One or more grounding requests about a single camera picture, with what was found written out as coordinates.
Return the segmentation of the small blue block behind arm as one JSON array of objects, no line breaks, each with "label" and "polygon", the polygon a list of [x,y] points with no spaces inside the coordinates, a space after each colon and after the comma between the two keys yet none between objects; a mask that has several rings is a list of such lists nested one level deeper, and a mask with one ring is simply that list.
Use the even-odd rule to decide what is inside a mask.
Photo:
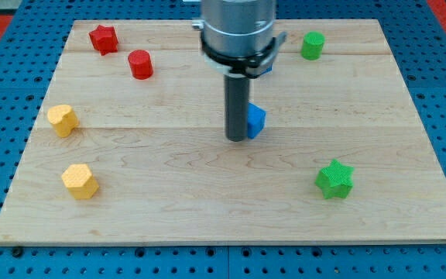
[{"label": "small blue block behind arm", "polygon": [[271,64],[262,72],[262,74],[267,74],[267,73],[271,72],[272,70],[273,70],[273,65]]}]

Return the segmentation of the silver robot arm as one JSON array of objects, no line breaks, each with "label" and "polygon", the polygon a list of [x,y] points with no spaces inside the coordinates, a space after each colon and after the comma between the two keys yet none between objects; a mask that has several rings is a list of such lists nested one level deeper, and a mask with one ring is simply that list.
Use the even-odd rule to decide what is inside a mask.
[{"label": "silver robot arm", "polygon": [[275,34],[275,0],[201,0],[192,26],[206,62],[230,78],[255,79],[273,65],[287,33]]}]

